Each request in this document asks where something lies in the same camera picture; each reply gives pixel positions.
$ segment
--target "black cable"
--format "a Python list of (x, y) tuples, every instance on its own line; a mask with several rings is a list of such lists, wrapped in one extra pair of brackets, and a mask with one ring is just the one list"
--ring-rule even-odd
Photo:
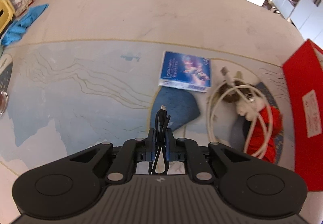
[[(156, 114), (156, 118), (155, 118), (156, 157), (155, 157), (154, 164), (153, 162), (149, 162), (149, 169), (148, 169), (149, 175), (167, 175), (167, 172), (169, 169), (169, 161), (167, 161), (167, 158), (166, 158), (165, 135), (166, 135), (166, 129), (167, 129), (169, 120), (171, 119), (171, 116), (166, 117), (166, 115), (167, 115), (167, 112), (166, 110), (163, 110), (163, 109), (160, 109)], [(165, 170), (162, 173), (156, 173), (156, 167), (157, 167), (157, 162), (159, 159), (160, 152), (162, 152), (163, 154)]]

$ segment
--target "blue rag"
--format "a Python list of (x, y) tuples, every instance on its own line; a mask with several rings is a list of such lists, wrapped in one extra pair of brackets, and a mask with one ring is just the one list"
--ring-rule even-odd
[(26, 29), (43, 13), (48, 7), (48, 4), (31, 7), (27, 13), (18, 20), (14, 20), (13, 23), (8, 27), (1, 44), (8, 46), (14, 41), (21, 40), (22, 36), (26, 33)]

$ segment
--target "white logo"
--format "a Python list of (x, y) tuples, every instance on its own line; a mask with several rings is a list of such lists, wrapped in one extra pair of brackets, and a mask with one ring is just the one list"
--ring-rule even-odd
[(163, 177), (159, 177), (159, 178), (156, 179), (156, 181), (158, 181), (159, 183), (161, 183), (164, 180), (165, 180), (165, 178), (163, 178)]

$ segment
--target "ribbed gray panel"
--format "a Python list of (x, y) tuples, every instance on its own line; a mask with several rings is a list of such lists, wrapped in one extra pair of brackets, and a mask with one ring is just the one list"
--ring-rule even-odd
[(187, 175), (134, 175), (124, 185), (107, 188), (88, 211), (65, 220), (21, 216), (15, 224), (306, 224), (294, 215), (281, 220), (257, 220), (228, 207), (209, 185)]

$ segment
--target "white tabletop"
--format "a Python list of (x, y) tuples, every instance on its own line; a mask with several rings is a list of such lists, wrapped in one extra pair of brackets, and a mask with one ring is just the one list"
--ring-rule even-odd
[(245, 0), (35, 0), (48, 9), (14, 46), (67, 40), (139, 40), (203, 47), (281, 66), (297, 29)]

